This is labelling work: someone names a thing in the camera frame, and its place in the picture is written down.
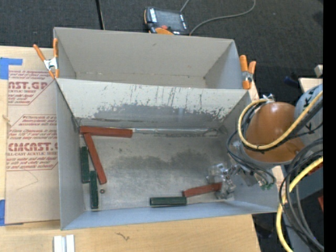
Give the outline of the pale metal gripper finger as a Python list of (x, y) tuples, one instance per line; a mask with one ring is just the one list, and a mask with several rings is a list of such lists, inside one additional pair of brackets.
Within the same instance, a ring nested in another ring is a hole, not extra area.
[(231, 179), (224, 179), (220, 186), (220, 189), (215, 192), (217, 199), (229, 199), (232, 198), (236, 189), (236, 185)]
[(229, 173), (229, 168), (223, 163), (209, 166), (207, 169), (207, 182), (208, 184), (226, 182), (226, 176)]

